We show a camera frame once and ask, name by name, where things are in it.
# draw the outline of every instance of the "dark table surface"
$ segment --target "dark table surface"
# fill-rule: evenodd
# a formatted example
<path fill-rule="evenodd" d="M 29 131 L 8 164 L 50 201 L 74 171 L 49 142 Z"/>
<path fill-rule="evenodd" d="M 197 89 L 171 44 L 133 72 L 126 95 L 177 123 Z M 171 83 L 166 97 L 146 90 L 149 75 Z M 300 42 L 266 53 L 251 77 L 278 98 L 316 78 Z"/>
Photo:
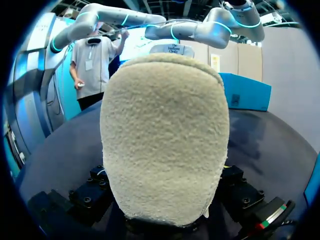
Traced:
<path fill-rule="evenodd" d="M 17 179 L 26 201 L 51 189 L 68 198 L 68 191 L 81 186 L 90 170 L 102 164 L 100 106 L 98 102 L 63 124 L 27 160 Z M 289 218 L 298 219 L 307 207 L 303 193 L 317 153 L 294 129 L 269 112 L 230 110 L 229 113 L 226 164 L 242 169 L 251 185 L 264 190 L 266 201 L 274 197 L 295 201 Z M 227 234 L 235 236 L 240 225 L 221 211 Z M 290 227 L 283 227 L 277 234 L 286 236 L 291 231 Z"/>

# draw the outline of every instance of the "man's hand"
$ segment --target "man's hand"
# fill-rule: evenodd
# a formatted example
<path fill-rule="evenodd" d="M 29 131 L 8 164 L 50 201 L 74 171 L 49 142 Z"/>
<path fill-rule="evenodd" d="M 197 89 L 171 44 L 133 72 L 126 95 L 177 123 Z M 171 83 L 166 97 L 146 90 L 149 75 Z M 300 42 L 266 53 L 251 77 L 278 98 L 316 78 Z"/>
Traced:
<path fill-rule="evenodd" d="M 128 32 L 128 30 L 125 29 L 121 31 L 121 40 L 126 40 L 129 36 L 130 33 Z"/>
<path fill-rule="evenodd" d="M 75 87 L 75 89 L 77 89 L 77 90 L 81 89 L 81 87 L 79 87 L 78 84 L 85 84 L 85 82 L 82 81 L 80 78 L 76 78 L 76 79 L 74 80 L 74 87 Z"/>

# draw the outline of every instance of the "ceiling light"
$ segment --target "ceiling light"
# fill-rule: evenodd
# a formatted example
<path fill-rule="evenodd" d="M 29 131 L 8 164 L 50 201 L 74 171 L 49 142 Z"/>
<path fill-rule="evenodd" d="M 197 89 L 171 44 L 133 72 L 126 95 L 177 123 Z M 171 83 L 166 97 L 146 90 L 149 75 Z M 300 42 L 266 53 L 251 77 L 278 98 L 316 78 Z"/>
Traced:
<path fill-rule="evenodd" d="M 65 13 L 64 13 L 64 17 L 65 18 L 72 18 L 72 16 L 73 16 L 73 14 L 74 14 L 74 10 L 72 9 L 72 8 L 68 8 L 66 11 L 65 11 Z"/>
<path fill-rule="evenodd" d="M 266 14 L 264 16 L 260 17 L 261 23 L 266 24 L 266 23 L 281 23 L 282 22 L 282 16 L 280 16 L 277 12 L 272 12 L 269 14 Z"/>

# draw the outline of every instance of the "fuzzy beige cover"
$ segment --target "fuzzy beige cover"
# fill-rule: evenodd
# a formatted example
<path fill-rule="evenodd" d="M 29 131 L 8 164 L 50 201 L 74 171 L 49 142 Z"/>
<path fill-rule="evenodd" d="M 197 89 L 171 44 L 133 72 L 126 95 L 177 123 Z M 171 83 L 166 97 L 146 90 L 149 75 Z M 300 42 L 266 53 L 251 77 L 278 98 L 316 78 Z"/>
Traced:
<path fill-rule="evenodd" d="M 126 62 L 105 90 L 100 132 L 127 217 L 184 226 L 206 213 L 229 139 L 223 82 L 212 68 L 171 53 Z"/>

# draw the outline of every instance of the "teal wall panel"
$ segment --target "teal wall panel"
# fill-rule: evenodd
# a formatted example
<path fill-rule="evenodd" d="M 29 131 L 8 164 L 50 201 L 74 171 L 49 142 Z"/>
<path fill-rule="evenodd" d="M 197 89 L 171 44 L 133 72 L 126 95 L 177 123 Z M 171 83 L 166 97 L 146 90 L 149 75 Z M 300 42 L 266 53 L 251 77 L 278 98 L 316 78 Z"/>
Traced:
<path fill-rule="evenodd" d="M 75 20 L 64 18 L 67 24 L 72 24 Z M 81 112 L 77 101 L 77 93 L 74 87 L 74 80 L 69 73 L 69 67 L 72 56 L 72 49 L 75 43 L 72 43 L 67 50 L 63 64 L 56 70 L 56 80 L 60 92 L 60 100 L 64 110 L 64 117 L 66 121 L 72 119 Z"/>

